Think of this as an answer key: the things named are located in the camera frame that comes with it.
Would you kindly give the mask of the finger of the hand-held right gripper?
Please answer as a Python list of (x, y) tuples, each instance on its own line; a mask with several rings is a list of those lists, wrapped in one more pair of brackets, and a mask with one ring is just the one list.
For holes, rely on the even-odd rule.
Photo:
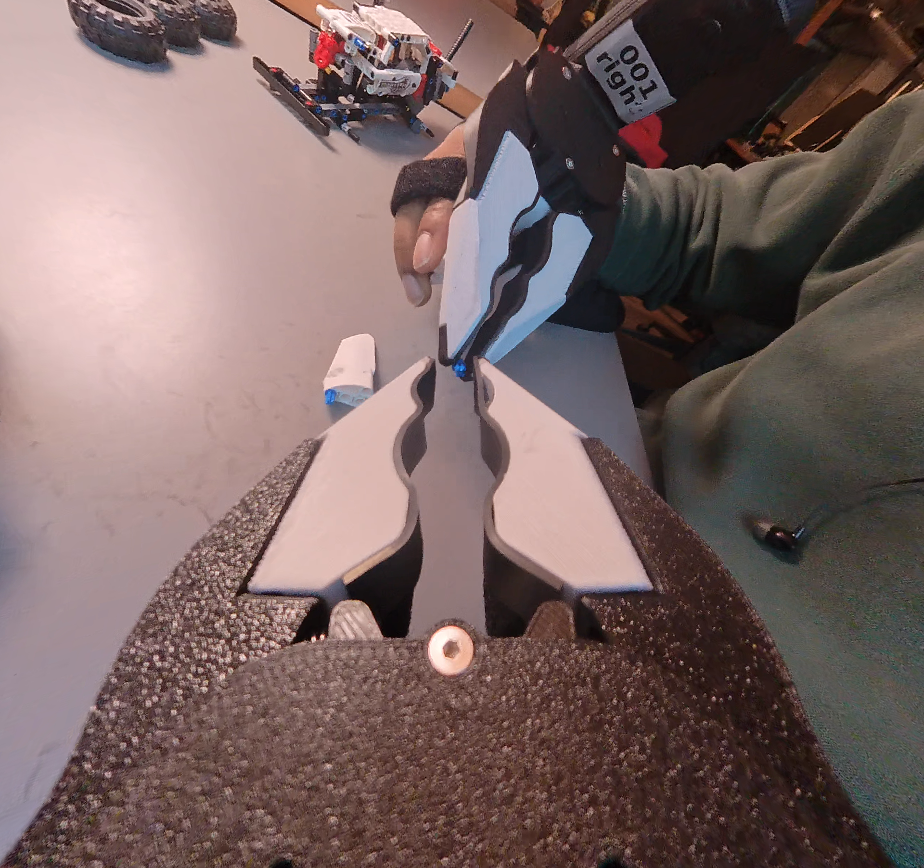
[(565, 303), (590, 242), (590, 230), (575, 215), (547, 215), (513, 236), (514, 276), (479, 331), (478, 357), (496, 363)]
[(486, 317), (494, 276), (509, 256), (511, 231), (538, 192), (528, 150), (515, 135), (504, 134), (479, 193), (450, 217), (440, 306), (446, 364), (463, 358)]

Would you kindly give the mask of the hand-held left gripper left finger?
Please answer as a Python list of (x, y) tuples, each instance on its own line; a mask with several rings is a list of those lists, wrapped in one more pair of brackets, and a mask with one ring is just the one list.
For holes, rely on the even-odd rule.
[(423, 357), (326, 431), (248, 593), (333, 603), (410, 543), (420, 520), (410, 475), (426, 452), (435, 380), (433, 358)]

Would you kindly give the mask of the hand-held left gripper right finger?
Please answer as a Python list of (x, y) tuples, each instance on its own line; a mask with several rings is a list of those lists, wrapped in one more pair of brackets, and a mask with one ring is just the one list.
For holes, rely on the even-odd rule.
[(587, 436), (488, 361), (473, 370), (491, 545), (567, 599), (652, 591)]

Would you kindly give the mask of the white lego panel piece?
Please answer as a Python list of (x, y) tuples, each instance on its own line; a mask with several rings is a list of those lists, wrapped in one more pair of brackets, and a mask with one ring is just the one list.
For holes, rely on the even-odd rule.
[(361, 333), (345, 338), (324, 378), (323, 390), (336, 389), (338, 402), (355, 407), (374, 394), (375, 370), (373, 336)]

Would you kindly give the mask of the partly built lego truck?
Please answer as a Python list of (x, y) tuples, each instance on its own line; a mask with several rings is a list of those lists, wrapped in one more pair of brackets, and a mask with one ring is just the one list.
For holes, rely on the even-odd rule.
[(320, 26), (310, 31), (308, 50), (318, 70), (315, 80), (300, 82), (252, 59), (270, 92), (316, 135), (327, 137), (334, 127), (359, 143), (356, 123), (392, 117), (413, 133), (434, 136), (419, 113), (456, 87), (453, 60), (474, 21), (468, 19), (444, 52), (409, 17), (389, 8), (389, 1), (355, 2), (351, 10), (316, 7)]

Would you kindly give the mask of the black lego tire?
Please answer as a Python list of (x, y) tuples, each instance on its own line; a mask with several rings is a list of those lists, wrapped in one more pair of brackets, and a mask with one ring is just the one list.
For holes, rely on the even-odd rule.
[(71, 19), (104, 51), (143, 64), (167, 58), (163, 24), (138, 0), (66, 0)]
[(199, 16), (189, 0), (137, 0), (150, 9), (166, 31), (168, 45), (190, 49), (200, 40)]
[(187, 0), (197, 15), (202, 35), (231, 42), (237, 34), (237, 15), (229, 0)]

